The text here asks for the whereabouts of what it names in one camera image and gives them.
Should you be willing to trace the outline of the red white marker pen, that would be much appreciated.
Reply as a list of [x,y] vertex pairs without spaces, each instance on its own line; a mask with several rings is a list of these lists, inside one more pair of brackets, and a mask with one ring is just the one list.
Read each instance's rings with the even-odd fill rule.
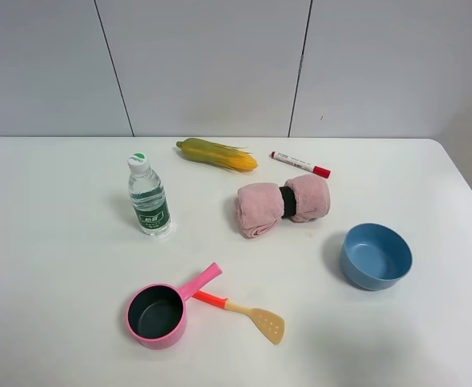
[[280,152],[272,152],[271,158],[274,160],[280,161],[282,163],[294,166],[296,168],[303,169],[304,171],[308,171],[310,173],[316,174],[319,177],[323,177],[325,179],[328,179],[331,174],[331,171],[328,169],[324,169],[320,166],[313,165],[302,160],[298,160],[294,157],[285,155]]

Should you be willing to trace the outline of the rolled pink towel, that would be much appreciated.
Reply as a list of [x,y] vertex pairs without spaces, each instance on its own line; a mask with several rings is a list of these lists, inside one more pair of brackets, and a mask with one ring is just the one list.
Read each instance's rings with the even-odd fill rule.
[[284,185],[253,183],[237,192],[235,211],[241,232],[249,239],[274,228],[282,219],[306,223],[325,217],[330,210],[325,179],[303,175]]

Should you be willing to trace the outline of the yellow toy corn cob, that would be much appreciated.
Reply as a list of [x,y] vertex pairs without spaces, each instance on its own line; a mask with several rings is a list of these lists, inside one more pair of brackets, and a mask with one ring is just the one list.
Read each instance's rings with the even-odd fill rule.
[[177,141],[176,146],[186,159],[202,164],[211,164],[244,173],[251,172],[259,166],[256,159],[241,148],[204,139],[188,138]]

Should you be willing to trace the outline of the clear plastic water bottle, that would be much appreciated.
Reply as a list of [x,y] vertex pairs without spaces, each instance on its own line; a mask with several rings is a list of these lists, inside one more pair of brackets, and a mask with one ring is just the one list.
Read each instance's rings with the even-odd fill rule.
[[159,175],[141,152],[130,155],[127,164],[130,170],[128,192],[141,230],[151,236],[165,234],[171,216]]

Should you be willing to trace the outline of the orange beige toy spatula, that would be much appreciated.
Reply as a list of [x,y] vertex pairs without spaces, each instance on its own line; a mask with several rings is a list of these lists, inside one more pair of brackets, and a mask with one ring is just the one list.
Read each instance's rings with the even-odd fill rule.
[[211,306],[246,315],[253,324],[255,324],[258,330],[274,345],[279,345],[284,337],[284,319],[269,310],[240,306],[233,303],[228,298],[220,298],[200,290],[195,292],[193,297]]

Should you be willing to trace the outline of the pink toy saucepan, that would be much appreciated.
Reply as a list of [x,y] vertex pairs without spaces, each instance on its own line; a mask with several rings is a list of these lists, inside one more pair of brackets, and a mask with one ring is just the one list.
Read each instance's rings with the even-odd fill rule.
[[180,288],[153,284],[141,289],[126,309],[128,331],[144,347],[152,350],[171,347],[186,330],[187,300],[221,274],[220,267],[212,263]]

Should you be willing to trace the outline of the blue plastic bowl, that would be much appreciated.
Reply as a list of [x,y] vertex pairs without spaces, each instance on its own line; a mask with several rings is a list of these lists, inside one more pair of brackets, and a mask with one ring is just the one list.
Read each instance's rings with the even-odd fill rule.
[[340,266],[354,285],[369,291],[392,287],[412,268],[412,251],[392,229],[377,223],[358,224],[346,233]]

